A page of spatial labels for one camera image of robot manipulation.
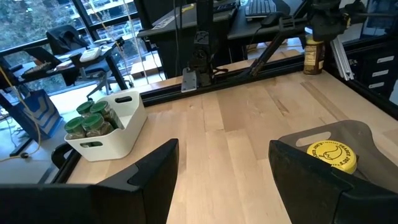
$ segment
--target glass jar with green lid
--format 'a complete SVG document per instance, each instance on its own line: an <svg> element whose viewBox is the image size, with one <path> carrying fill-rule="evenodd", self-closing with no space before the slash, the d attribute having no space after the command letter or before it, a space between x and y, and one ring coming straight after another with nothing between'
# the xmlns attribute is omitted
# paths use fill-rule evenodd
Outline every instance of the glass jar with green lid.
<svg viewBox="0 0 398 224"><path fill-rule="evenodd" d="M112 125L105 121L99 113L92 114L85 118L82 126L86 130L86 136L88 138L103 136L114 130Z"/></svg>
<svg viewBox="0 0 398 224"><path fill-rule="evenodd" d="M90 108L90 113L100 113L105 121L109 122L114 129L120 128L124 129L122 122L120 121L118 115L116 114L115 110L111 108L107 101L100 101L95 103Z"/></svg>
<svg viewBox="0 0 398 224"><path fill-rule="evenodd" d="M94 102L93 101L87 101L82 103L80 106L76 108L77 113L79 113L82 117L87 118L90 113L90 108L93 106Z"/></svg>
<svg viewBox="0 0 398 224"><path fill-rule="evenodd" d="M81 139L86 137L86 131L83 129L81 125L83 123L82 117L73 118L68 121L65 126L63 127L67 134L67 140L72 139Z"/></svg>

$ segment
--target wooden table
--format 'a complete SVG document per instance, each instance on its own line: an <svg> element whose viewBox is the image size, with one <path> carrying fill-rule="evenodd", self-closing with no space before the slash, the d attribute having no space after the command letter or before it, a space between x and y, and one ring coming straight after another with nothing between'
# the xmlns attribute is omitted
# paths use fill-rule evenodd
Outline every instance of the wooden table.
<svg viewBox="0 0 398 224"><path fill-rule="evenodd" d="M68 183L95 184L178 138L180 162L168 223L280 224L290 220L267 158L271 139L355 119L369 125L376 146L398 164L398 122L326 72L293 73L146 110L148 119L128 156L102 162L81 158Z"/></svg>

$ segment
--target black chair back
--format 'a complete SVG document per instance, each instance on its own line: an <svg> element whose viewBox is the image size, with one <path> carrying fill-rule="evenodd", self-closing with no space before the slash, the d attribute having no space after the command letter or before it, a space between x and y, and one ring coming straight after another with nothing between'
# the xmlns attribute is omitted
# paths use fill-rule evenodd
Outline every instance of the black chair back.
<svg viewBox="0 0 398 224"><path fill-rule="evenodd" d="M71 50L88 46L84 39L79 37L79 32L71 25L50 29L45 35L55 55L65 54Z"/></svg>

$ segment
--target white cable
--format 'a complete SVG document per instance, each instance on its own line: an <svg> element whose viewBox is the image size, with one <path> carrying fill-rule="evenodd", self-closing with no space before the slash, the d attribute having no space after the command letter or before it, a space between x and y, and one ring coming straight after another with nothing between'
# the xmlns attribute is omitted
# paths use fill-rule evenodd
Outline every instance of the white cable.
<svg viewBox="0 0 398 224"><path fill-rule="evenodd" d="M41 133L40 133L39 125L37 124L37 122L35 120L33 112L26 105L25 101L22 99L22 97L19 94L19 92L13 87L12 83L10 82L10 80L8 79L6 73L2 70L1 67L0 67L0 73L3 75L4 79L6 80L6 82L10 86L10 88L13 90L13 92L17 95L19 101L25 106L25 109L28 111L28 113L32 117L33 123L35 124L36 130L37 130L37 149L28 154L28 156L31 156L31 155L35 154L37 151L39 151L40 145L42 143L42 136L41 136ZM11 157L8 157L8 158L5 158L5 159L1 159L0 162L4 162L4 161L10 160L10 159L19 159L19 158L21 158L21 157L20 156L11 156Z"/></svg>
<svg viewBox="0 0 398 224"><path fill-rule="evenodd" d="M139 55L139 60L141 61L142 69L144 70L144 75L145 75L145 78L147 80L147 84L149 85L147 72L145 71L144 62L142 62L141 51L139 50L138 41L137 41L137 37L136 37L136 30L134 29L134 26L132 24L129 8L128 8L125 0L123 0L123 4L124 4L124 7L126 8L127 16L129 18L129 22L130 22L129 24L130 24L130 28L131 28L131 31L132 31L132 36L134 37L134 41L136 43L136 47L137 47L137 51L138 51L138 55Z"/></svg>
<svg viewBox="0 0 398 224"><path fill-rule="evenodd" d="M116 46L118 46L120 55L122 56L123 59L123 63L124 63L124 67L126 68L128 77L130 82L132 83L132 87L134 87L134 82L131 80L130 77L130 73L127 70L127 62L126 62L126 55L124 54L124 51L122 50L122 48L119 46L118 42L116 42L116 40L113 38L113 35L109 32L108 28L105 26L104 22L102 21L102 19L100 18L100 16L97 14L97 12L94 10L93 6L90 4L91 10L94 12L94 15L97 17L97 19L100 21L102 27L104 28L105 32L107 33L107 35L112 39L113 42L116 43Z"/></svg>
<svg viewBox="0 0 398 224"><path fill-rule="evenodd" d="M8 125L8 131L10 132L10 139L11 139L11 142L14 144L14 147L17 147L17 144L15 144L14 140L12 139L12 132L11 132L11 126L10 126L10 124L12 124L12 118L11 118L11 122L10 122L10 123L8 122L8 117L7 117L7 118L5 117L4 120L6 120L6 123L7 123L7 125Z"/></svg>

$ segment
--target white box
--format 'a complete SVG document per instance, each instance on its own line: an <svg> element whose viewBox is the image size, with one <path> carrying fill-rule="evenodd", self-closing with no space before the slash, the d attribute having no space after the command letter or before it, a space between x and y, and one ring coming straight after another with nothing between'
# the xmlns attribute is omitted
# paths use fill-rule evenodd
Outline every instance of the white box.
<svg viewBox="0 0 398 224"><path fill-rule="evenodd" d="M117 103L116 100L130 99ZM99 137L83 138L65 141L90 162L108 159L120 159L131 152L134 143L147 119L147 113L137 91L126 91L105 96L98 100L107 101L115 110L121 120L124 129L116 129L113 132ZM83 147L90 142L100 142L102 146Z"/></svg>

